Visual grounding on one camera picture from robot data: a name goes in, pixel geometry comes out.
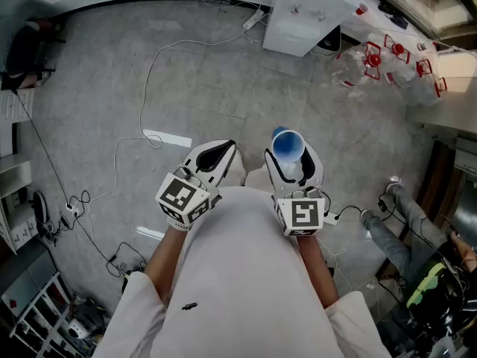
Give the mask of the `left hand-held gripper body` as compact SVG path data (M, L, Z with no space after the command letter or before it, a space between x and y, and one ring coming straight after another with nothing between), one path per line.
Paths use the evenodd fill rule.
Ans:
M185 165L168 173L155 197L167 222L175 229L188 231L220 200L216 186L204 183Z

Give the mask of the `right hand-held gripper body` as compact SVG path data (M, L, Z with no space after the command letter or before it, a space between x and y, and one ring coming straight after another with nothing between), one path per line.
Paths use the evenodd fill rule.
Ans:
M319 186L275 192L274 209L285 236L315 236L322 228L326 199Z

